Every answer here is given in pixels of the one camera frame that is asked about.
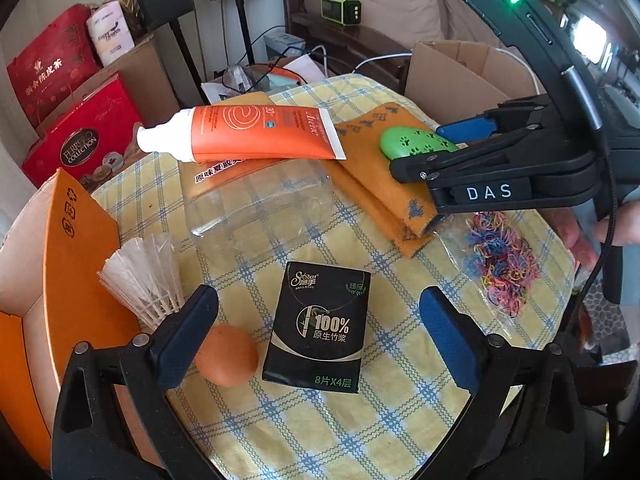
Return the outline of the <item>person's hand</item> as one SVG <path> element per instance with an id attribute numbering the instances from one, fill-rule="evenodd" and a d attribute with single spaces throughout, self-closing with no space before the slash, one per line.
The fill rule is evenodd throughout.
<path id="1" fill-rule="evenodd" d="M 598 256 L 590 241 L 582 232 L 574 212 L 570 208 L 539 209 L 542 218 L 562 240 L 576 261 L 592 270 Z M 617 214 L 613 246 L 639 243 L 639 202 L 631 202 L 620 207 Z"/>

